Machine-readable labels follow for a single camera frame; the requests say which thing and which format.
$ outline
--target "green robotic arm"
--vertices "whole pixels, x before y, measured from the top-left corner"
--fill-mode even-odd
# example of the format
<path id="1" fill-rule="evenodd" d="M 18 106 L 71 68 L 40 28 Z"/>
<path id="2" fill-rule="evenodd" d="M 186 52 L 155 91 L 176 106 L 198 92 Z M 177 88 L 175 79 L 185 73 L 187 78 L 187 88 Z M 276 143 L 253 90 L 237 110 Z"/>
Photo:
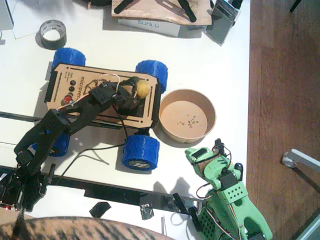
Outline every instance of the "green robotic arm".
<path id="1" fill-rule="evenodd" d="M 206 240 L 271 240 L 270 228 L 248 197 L 242 182 L 243 167 L 231 162 L 218 138 L 212 150 L 207 147 L 185 151 L 198 176 L 213 186 L 204 199 L 198 219 Z"/>

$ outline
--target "cardboard bowl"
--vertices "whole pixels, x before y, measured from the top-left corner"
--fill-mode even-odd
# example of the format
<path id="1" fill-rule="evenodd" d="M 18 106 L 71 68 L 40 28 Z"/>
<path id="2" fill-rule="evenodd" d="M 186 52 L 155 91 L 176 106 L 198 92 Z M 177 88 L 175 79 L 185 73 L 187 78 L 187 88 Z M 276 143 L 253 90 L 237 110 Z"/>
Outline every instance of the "cardboard bowl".
<path id="1" fill-rule="evenodd" d="M 159 109 L 163 131 L 179 143 L 193 143 L 216 124 L 216 110 L 211 101 L 198 91 L 178 89 L 166 95 Z"/>

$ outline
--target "yellow sponge ball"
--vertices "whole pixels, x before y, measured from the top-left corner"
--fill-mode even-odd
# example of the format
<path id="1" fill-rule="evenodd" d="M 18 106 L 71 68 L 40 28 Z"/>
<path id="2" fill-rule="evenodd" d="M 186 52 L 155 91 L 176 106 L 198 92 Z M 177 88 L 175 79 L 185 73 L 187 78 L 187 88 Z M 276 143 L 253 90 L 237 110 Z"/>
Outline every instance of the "yellow sponge ball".
<path id="1" fill-rule="evenodd" d="M 136 95 L 140 99 L 144 99 L 150 92 L 150 85 L 146 80 L 140 79 L 136 83 Z"/>

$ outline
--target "blue wheel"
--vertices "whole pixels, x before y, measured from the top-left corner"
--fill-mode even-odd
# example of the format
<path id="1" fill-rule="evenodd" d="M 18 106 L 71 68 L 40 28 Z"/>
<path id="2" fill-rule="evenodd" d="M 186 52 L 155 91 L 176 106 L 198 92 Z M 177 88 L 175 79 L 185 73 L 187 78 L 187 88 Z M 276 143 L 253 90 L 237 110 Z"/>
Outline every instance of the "blue wheel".
<path id="1" fill-rule="evenodd" d="M 85 66 L 86 65 L 86 57 L 85 55 L 70 47 L 62 47 L 59 48 L 54 53 L 52 67 L 51 69 L 55 69 L 58 64 L 72 64 L 77 66 Z M 49 156 L 53 157 L 62 157 L 64 156 L 69 147 L 70 136 L 65 133 L 62 133 L 59 138 L 55 141 Z M 37 144 L 33 144 L 32 148 L 37 150 Z"/>
<path id="2" fill-rule="evenodd" d="M 157 168 L 160 143 L 147 135 L 128 137 L 123 148 L 122 164 L 127 168 L 150 171 Z"/>
<path id="3" fill-rule="evenodd" d="M 70 136 L 68 136 L 65 133 L 62 133 L 59 138 L 55 141 L 53 147 L 51 148 L 51 151 L 49 153 L 49 156 L 52 157 L 62 157 L 66 155 L 69 147 L 69 141 L 70 141 Z M 34 150 L 37 150 L 37 144 L 34 143 L 32 144 L 32 148 Z"/>
<path id="4" fill-rule="evenodd" d="M 55 51 L 53 61 L 52 61 L 52 69 L 55 69 L 58 64 L 72 64 L 77 66 L 85 66 L 86 65 L 86 57 L 85 55 L 70 47 L 62 47 Z"/>
<path id="5" fill-rule="evenodd" d="M 167 89 L 168 68 L 165 64 L 156 60 L 145 60 L 139 62 L 135 67 L 136 73 L 149 74 L 158 79 L 161 84 L 161 93 Z"/>

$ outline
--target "wooden floor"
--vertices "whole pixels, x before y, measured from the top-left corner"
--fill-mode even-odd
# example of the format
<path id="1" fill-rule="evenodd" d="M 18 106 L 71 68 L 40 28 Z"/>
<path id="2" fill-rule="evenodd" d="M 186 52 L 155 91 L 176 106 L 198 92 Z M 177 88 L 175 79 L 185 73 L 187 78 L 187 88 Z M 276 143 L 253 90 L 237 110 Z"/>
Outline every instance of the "wooden floor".
<path id="1" fill-rule="evenodd" d="M 293 2 L 251 1 L 246 182 L 277 240 L 320 211 L 320 174 L 300 167 L 312 186 L 280 163 L 292 148 L 320 160 L 320 1 Z"/>

